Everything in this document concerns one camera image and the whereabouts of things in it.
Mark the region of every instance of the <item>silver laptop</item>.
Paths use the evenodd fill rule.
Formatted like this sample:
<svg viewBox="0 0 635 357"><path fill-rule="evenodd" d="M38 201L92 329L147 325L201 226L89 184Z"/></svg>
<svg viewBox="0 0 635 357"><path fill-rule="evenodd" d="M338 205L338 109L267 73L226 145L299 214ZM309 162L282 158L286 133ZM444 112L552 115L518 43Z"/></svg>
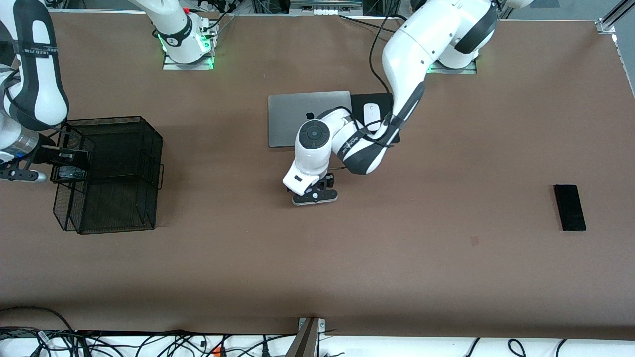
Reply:
<svg viewBox="0 0 635 357"><path fill-rule="evenodd" d="M351 109L348 91L321 91L269 96L269 147L293 146L307 120L335 107Z"/></svg>

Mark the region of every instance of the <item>gray floor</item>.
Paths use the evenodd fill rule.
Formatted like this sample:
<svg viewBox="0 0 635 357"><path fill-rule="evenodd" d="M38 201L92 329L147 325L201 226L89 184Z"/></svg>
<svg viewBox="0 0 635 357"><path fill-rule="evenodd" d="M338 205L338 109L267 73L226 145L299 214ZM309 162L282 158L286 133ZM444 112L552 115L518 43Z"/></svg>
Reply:
<svg viewBox="0 0 635 357"><path fill-rule="evenodd" d="M557 3L559 8L538 8ZM618 0L534 0L531 6L515 10L511 19L518 20L597 20L606 15ZM635 80L635 10L615 26L617 44L626 72Z"/></svg>

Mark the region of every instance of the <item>table surface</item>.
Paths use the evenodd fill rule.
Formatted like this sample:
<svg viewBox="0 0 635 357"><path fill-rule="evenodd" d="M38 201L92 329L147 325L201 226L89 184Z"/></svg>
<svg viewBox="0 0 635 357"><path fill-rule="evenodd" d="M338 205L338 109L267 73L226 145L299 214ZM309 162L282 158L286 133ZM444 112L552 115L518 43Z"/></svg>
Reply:
<svg viewBox="0 0 635 357"><path fill-rule="evenodd" d="M144 15L53 20L69 117L141 115L164 137L158 227L63 232L53 184L2 183L0 306L78 329L275 333L318 315L347 334L635 337L635 100L592 22L501 22L478 75L427 76L375 172L337 171L337 202L298 208L267 98L380 92L373 29L239 17L216 68L184 72L161 70ZM578 185L587 232L560 231L553 184Z"/></svg>

